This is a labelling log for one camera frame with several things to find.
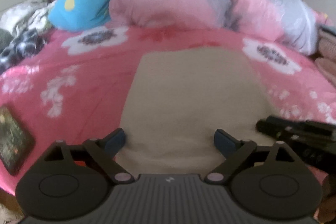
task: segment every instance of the beige towel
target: beige towel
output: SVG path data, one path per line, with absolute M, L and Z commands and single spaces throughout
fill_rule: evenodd
M 315 60 L 315 64 L 324 77 L 336 86 L 336 63 L 327 58 L 318 58 Z
M 323 57 L 336 62 L 336 37 L 328 32 L 319 30 L 319 51 Z
M 127 141 L 117 162 L 135 176 L 204 176 L 224 160 L 213 145 L 218 128 L 272 145 L 254 131 L 274 113 L 254 75 L 244 56 L 220 48 L 145 55 L 123 110 Z

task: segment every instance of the yellow dot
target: yellow dot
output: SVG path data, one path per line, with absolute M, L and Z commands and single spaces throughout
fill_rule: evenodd
M 68 12 L 72 11 L 75 8 L 75 0 L 66 0 L 64 3 L 64 8 Z

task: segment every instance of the floral bedsheet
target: floral bedsheet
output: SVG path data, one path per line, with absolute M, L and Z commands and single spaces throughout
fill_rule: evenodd
M 68 144 L 102 138 L 117 128 L 142 56 L 153 51 L 224 47 L 250 60 L 280 114 L 336 123 L 336 89 L 312 61 L 289 49 L 224 29 L 98 27 L 53 30 L 34 58 L 0 76 L 0 104 L 35 136 L 36 146 L 16 177 L 0 164 L 0 186 L 14 194 L 22 175 L 56 139 Z

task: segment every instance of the phone screen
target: phone screen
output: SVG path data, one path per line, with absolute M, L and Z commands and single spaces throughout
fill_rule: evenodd
M 9 109 L 0 107 L 0 159 L 15 175 L 34 146 L 34 138 L 24 131 Z

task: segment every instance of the ribbed black surface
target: ribbed black surface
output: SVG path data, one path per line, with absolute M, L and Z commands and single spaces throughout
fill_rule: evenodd
M 21 223 L 48 222 L 28 217 Z M 259 219 L 244 212 L 230 199 L 224 187 L 207 185 L 198 175 L 142 175 L 131 185 L 115 187 L 108 200 L 89 215 L 62 223 L 279 224 L 281 222 Z M 311 218 L 286 222 L 291 223 L 316 222 Z

